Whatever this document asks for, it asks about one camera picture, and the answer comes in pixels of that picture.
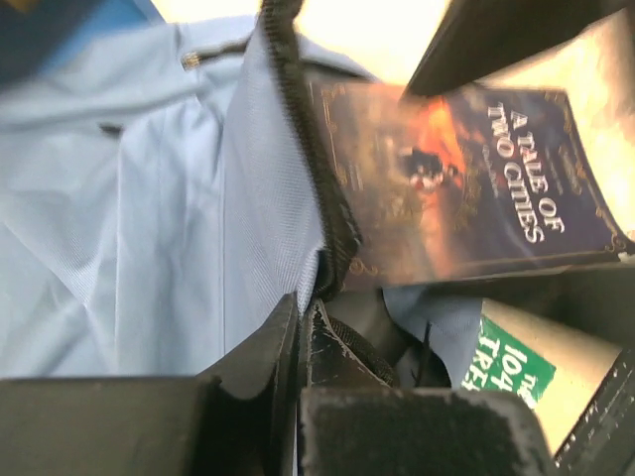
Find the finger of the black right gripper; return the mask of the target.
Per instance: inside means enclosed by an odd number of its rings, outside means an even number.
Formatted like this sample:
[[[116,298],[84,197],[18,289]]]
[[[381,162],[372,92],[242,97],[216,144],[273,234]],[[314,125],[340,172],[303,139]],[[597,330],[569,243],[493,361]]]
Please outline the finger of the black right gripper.
[[[557,451],[557,473],[634,476],[634,408],[634,351],[624,349]]]
[[[577,37],[632,1],[451,1],[405,92],[436,96]]]

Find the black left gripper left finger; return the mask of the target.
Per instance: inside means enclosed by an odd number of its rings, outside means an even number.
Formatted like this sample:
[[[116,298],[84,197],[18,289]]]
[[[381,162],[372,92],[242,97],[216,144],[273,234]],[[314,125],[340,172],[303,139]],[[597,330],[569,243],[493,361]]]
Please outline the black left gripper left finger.
[[[1,383],[5,475],[290,475],[299,312],[190,377]]]

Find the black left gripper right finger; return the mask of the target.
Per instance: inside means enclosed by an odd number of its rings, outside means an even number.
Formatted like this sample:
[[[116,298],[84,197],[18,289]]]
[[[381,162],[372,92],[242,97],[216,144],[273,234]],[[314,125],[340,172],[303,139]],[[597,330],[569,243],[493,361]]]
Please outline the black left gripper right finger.
[[[302,475],[553,475],[537,418],[500,392],[392,388],[305,315],[307,384],[298,404]]]

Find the green storey treehouse book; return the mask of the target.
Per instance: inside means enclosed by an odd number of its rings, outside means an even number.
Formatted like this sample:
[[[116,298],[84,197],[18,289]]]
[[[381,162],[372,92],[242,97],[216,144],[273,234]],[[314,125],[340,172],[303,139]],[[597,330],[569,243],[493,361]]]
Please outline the green storey treehouse book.
[[[461,386],[521,397],[555,453],[619,352],[616,345],[579,330],[487,300]]]

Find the Tale of Two Cities book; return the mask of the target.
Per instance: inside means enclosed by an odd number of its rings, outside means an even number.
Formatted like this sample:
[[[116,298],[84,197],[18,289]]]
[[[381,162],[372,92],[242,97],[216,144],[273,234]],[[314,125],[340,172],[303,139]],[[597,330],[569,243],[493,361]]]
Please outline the Tale of Two Cities book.
[[[544,273],[634,252],[561,89],[433,98],[314,81],[317,125],[362,235],[344,288]]]

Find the blue student backpack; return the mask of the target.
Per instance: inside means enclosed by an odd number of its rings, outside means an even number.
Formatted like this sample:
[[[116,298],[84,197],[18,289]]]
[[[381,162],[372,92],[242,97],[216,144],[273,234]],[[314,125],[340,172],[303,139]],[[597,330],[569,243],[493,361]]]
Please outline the blue student backpack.
[[[297,5],[94,41],[1,90],[1,374],[192,375],[360,245],[306,75],[360,73]]]

